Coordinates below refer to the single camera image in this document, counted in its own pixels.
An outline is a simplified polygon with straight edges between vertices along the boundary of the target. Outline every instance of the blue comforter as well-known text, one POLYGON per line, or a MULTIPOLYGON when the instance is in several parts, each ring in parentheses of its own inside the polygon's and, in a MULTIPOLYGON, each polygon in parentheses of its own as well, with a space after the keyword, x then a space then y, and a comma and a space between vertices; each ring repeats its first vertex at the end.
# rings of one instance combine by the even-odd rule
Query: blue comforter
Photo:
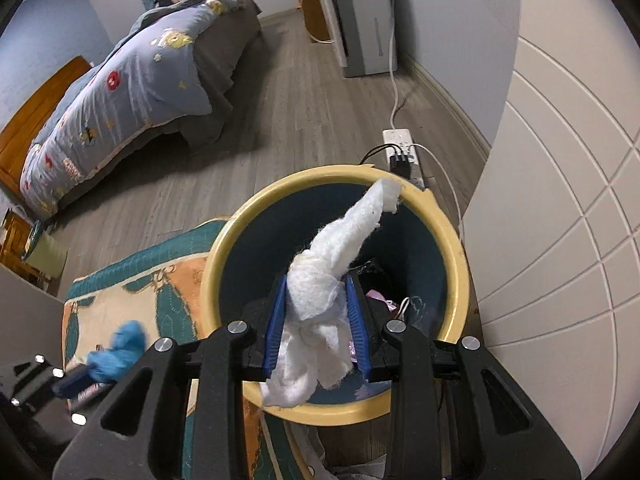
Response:
POLYGON ((193 41, 252 0, 183 0, 143 14, 106 60, 76 80, 27 154, 20 190, 40 219, 148 128, 211 113, 193 41))

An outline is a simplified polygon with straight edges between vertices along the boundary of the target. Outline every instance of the white power cord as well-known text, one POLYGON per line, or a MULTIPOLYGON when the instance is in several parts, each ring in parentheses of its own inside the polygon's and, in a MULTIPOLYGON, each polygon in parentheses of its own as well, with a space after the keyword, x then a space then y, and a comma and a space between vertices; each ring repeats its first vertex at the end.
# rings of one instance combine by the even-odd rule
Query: white power cord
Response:
POLYGON ((406 312, 409 304, 411 303, 411 298, 408 296, 402 300, 400 303, 400 308, 398 309, 398 313, 394 316, 396 319, 402 319, 404 321, 404 313, 406 312))
MULTIPOLYGON (((299 1, 298 1, 298 3, 300 4, 300 7, 302 7, 302 0, 299 0, 299 1)), ((334 42, 334 40, 322 41, 322 40, 318 40, 318 38, 315 38, 315 37, 311 34, 311 32, 309 32, 309 29, 308 29, 308 28, 306 28, 306 23, 305 23, 305 30, 306 30, 306 33, 309 35, 309 37, 310 37, 312 40, 314 40, 314 41, 316 41, 316 42, 318 42, 318 43, 333 43, 333 42, 334 42)))
POLYGON ((458 201, 458 195, 456 194, 456 190, 453 187, 453 183, 451 182, 451 179, 449 178, 449 175, 447 174, 447 172, 445 171, 444 167, 442 166, 442 164, 440 163, 440 161, 438 160, 438 158, 433 155, 433 152, 421 145, 421 144, 417 144, 417 143, 413 143, 413 144, 409 144, 409 148, 411 148, 412 146, 415 146, 417 148, 422 148, 425 152, 429 153, 429 155, 431 155, 431 158, 433 160, 435 160, 436 164, 440 167, 440 170, 442 171, 442 173, 444 173, 445 178, 447 179, 447 183, 449 184, 449 189, 451 190, 451 193, 453 195, 453 200, 456 203, 456 211, 458 212, 458 225, 460 226, 460 241, 464 242, 465 241, 465 226, 462 223, 462 213, 460 212, 460 202, 458 201))
MULTIPOLYGON (((394 117, 396 115, 396 112, 398 111, 398 103, 399 103, 398 85, 396 84, 396 78, 394 77, 394 71, 393 71, 393 47, 394 47, 395 38, 396 38, 396 0, 391 0, 391 35, 389 35, 389 77, 391 79, 391 84, 394 87, 394 107, 391 110, 391 116, 389 117, 389 124, 391 125, 392 130, 396 129, 396 125, 394 123, 394 117)), ((458 201, 456 190, 453 187, 453 183, 451 182, 449 175, 445 171, 443 165, 440 163, 438 158, 433 154, 433 152, 429 148, 421 144, 413 143, 408 146, 408 149, 411 148, 412 146, 422 148, 425 152, 429 153, 431 158, 440 167, 440 169, 442 170, 442 173, 447 179, 447 183, 449 184, 449 188, 451 190, 451 193, 453 194, 453 200, 456 203, 456 211, 458 213, 458 225, 460 226, 460 241, 463 242, 465 240, 465 227, 462 223, 462 213, 460 211, 460 202, 458 201)))
POLYGON ((393 64, 393 51, 394 40, 396 38, 396 0, 391 0, 391 34, 389 35, 389 77, 391 78, 391 84, 394 86, 394 108, 391 110, 391 116, 389 117, 389 124, 392 130, 396 129, 394 123, 394 117, 398 111, 398 103, 400 96, 398 95, 398 85, 396 84, 396 78, 394 77, 394 64, 393 64))

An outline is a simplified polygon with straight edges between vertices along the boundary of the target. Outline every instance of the blue cloth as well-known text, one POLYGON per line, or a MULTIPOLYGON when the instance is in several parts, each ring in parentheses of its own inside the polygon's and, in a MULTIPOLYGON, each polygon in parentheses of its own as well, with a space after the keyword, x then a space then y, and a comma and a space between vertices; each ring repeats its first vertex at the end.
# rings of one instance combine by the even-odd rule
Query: blue cloth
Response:
POLYGON ((97 383, 119 381, 142 357, 146 335, 137 321, 127 321, 111 335, 111 348, 89 352, 89 376, 97 383))

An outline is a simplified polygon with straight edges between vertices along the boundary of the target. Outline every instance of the blue gripper pad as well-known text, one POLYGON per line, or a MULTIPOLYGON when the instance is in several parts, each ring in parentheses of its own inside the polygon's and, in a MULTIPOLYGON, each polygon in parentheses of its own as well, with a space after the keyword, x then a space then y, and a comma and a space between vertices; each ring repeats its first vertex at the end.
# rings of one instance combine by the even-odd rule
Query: blue gripper pad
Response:
POLYGON ((285 274, 280 280, 278 293, 276 294, 271 309, 271 317, 269 318, 267 331, 264 334, 264 359, 262 361, 262 369, 267 377, 271 377, 271 372, 273 372, 278 362, 278 351, 280 350, 280 341, 282 340, 284 317, 287 313, 286 297, 287 275, 285 274))
POLYGON ((369 334, 365 327, 364 319, 356 288, 351 276, 347 275, 347 316, 349 317, 349 325, 351 327, 351 338, 353 346, 356 350, 356 359, 358 360, 358 370, 362 376, 368 380, 371 374, 371 359, 369 357, 369 334))

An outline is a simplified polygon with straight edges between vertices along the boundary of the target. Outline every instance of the white tissue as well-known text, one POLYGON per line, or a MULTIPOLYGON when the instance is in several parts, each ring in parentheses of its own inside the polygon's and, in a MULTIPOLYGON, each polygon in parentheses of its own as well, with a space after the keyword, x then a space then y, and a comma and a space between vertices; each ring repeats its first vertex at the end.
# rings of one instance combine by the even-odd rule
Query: white tissue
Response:
POLYGON ((402 185, 377 181, 347 213, 326 225, 287 273, 287 316, 278 363, 260 384, 264 406, 292 408, 306 402, 318 383, 330 389, 351 370, 351 330, 341 279, 383 211, 395 213, 402 185))

